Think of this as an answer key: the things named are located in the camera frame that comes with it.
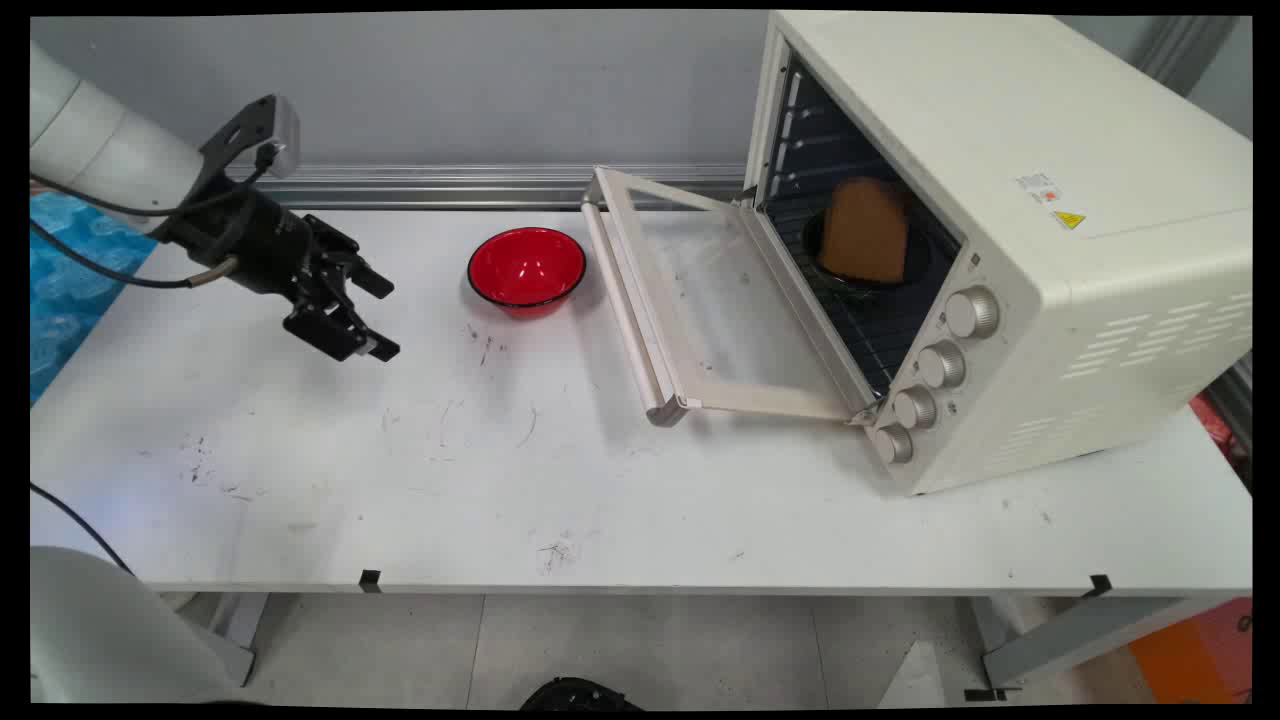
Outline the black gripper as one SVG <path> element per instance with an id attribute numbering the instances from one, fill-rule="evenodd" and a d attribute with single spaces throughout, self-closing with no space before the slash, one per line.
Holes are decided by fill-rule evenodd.
<path id="1" fill-rule="evenodd" d="M 371 329 L 356 313 L 343 284 L 324 287 L 305 281 L 297 286 L 303 270 L 319 275 L 329 269 L 379 300 L 396 290 L 364 259 L 355 240 L 312 214 L 298 217 L 248 190 L 204 210 L 169 217 L 160 224 L 160 240 L 207 268 L 236 258 L 229 279 L 255 293 L 285 297 L 292 309 L 284 329 L 339 363 L 353 354 L 389 363 L 401 352 L 396 341 Z"/>

